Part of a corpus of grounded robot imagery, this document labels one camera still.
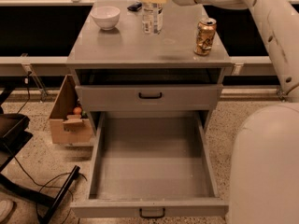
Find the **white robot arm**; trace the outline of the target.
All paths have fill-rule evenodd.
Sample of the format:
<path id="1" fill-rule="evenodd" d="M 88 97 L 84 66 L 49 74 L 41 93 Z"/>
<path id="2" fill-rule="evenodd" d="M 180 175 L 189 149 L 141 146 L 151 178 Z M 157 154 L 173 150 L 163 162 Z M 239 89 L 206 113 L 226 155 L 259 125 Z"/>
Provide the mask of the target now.
<path id="1" fill-rule="evenodd" d="M 168 0 L 140 0 L 165 3 Z M 299 14 L 287 0 L 173 0 L 247 8 L 287 101 L 240 127 L 231 158 L 229 224 L 299 224 Z"/>

